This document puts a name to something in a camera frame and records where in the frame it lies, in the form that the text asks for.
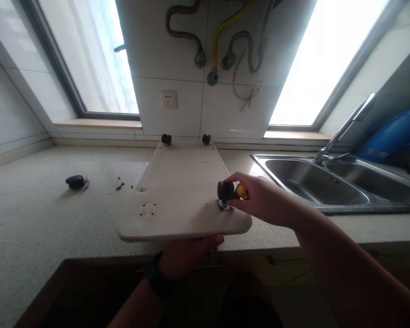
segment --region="wooden board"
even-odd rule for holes
[[[250,215],[217,206],[217,182],[228,176],[213,143],[160,142],[117,222],[118,236],[148,241],[247,232]]]

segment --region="stainless steel sink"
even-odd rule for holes
[[[310,162],[271,159],[265,165],[282,187],[311,202],[325,205],[369,202],[361,191]]]
[[[410,180],[355,157],[325,166],[310,157],[251,157],[279,186],[325,214],[410,213]]]
[[[379,197],[410,204],[410,186],[361,165],[327,164],[335,174]]]

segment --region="kitchen countertop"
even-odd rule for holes
[[[0,167],[0,327],[16,323],[65,259],[143,259],[165,246],[163,242],[122,242],[114,228],[131,195],[131,185],[138,183],[153,152],[147,148],[55,146]],[[230,173],[266,177],[250,154],[307,154],[219,153]],[[64,180],[76,174],[88,176],[87,190],[67,188]],[[115,190],[121,181],[125,186]],[[330,219],[360,244],[410,241],[410,214]],[[227,236],[219,251],[246,256],[298,246],[292,230],[253,218],[247,233]]]

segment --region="yellow gas hose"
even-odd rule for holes
[[[228,19],[224,20],[219,27],[217,28],[217,31],[214,34],[214,50],[213,50],[213,68],[217,68],[217,40],[219,39],[219,34],[220,32],[229,24],[234,23],[237,19],[242,17],[245,13],[251,9],[253,0],[249,0],[246,6],[241,8],[238,12],[236,12],[234,15],[229,17]]]

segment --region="chrome faucet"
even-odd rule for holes
[[[313,159],[314,163],[318,165],[323,165],[324,162],[335,163],[339,161],[340,159],[343,159],[350,155],[350,153],[347,153],[339,157],[334,157],[334,156],[331,156],[329,152],[331,151],[331,148],[334,146],[334,144],[338,140],[340,140],[340,138],[345,134],[345,132],[349,129],[349,127],[351,126],[353,122],[361,122],[363,120],[363,118],[366,116],[366,114],[372,107],[374,103],[374,98],[375,98],[375,93],[372,93],[357,107],[357,109],[352,113],[352,115],[348,118],[348,120],[343,124],[340,130],[337,131],[337,133],[328,142],[328,144],[318,152],[316,157]]]

